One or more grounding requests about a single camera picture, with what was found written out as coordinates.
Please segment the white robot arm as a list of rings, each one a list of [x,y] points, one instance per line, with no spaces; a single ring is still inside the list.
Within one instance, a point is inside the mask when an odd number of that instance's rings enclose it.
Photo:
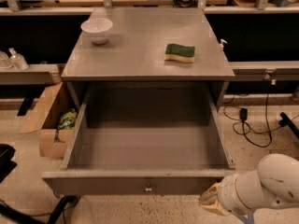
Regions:
[[[243,217],[258,209],[299,206],[299,160],[282,154],[263,157],[255,170],[227,175],[199,198],[216,215]]]

